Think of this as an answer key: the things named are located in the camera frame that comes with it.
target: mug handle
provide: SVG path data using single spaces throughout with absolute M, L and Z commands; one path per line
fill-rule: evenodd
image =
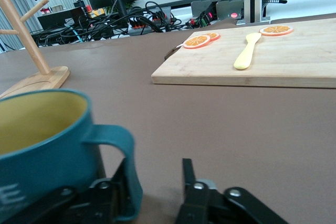
M 125 156 L 125 177 L 130 192 L 131 208 L 125 216 L 118 220 L 128 221 L 134 219 L 140 211 L 142 201 L 142 188 L 136 174 L 134 163 L 134 139 L 131 133 L 118 125 L 95 124 L 88 138 L 83 143 L 107 144 L 120 149 Z

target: fake orange slice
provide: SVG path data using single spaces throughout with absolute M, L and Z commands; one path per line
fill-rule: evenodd
M 291 26 L 269 26 L 260 29 L 260 33 L 264 36 L 280 36 L 290 34 L 293 31 Z
M 205 35 L 209 35 L 210 36 L 210 41 L 214 41 L 220 38 L 220 34 L 218 33 L 207 33 Z
M 187 49 L 194 49 L 199 47 L 204 47 L 210 42 L 211 37 L 209 35 L 198 35 L 187 39 L 183 43 L 183 47 Z

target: gray table surface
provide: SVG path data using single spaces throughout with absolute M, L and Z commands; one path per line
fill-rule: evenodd
M 235 22 L 207 29 L 228 27 Z M 220 192 L 244 187 L 292 224 L 334 224 L 336 90 L 153 84 L 165 54 L 192 32 L 41 48 L 51 67 L 69 67 L 62 88 L 91 97 L 96 123 L 134 135 L 144 198 L 131 223 L 174 223 L 182 158 L 191 158 L 196 177 Z M 0 93 L 35 72 L 25 50 L 1 54 Z M 101 150 L 110 176 L 122 156 Z

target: blue mug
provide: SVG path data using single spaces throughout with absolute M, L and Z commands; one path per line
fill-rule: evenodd
M 125 156 L 130 205 L 118 220 L 134 219 L 142 188 L 129 131 L 95 125 L 90 99 L 75 90 L 40 90 L 0 99 L 0 223 L 58 187 L 88 189 L 104 174 L 99 144 L 112 145 Z

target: cutting board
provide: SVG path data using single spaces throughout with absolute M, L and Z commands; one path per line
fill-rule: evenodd
M 336 88 L 336 18 L 283 23 L 283 36 L 262 36 L 251 65 L 233 64 L 249 33 L 273 25 L 212 30 L 220 39 L 197 49 L 180 48 L 152 74 L 155 84 Z M 197 31 L 190 37 L 203 34 Z

